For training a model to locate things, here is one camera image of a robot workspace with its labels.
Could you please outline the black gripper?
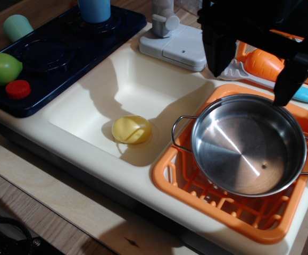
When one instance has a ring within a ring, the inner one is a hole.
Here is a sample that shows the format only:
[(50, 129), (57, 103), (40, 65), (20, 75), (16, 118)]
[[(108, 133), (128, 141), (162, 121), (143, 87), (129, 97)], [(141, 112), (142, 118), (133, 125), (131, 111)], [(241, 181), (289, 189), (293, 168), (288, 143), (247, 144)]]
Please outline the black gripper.
[(203, 1), (198, 16), (215, 77), (231, 63), (239, 40), (287, 60), (274, 106), (286, 106), (308, 79), (308, 1)]

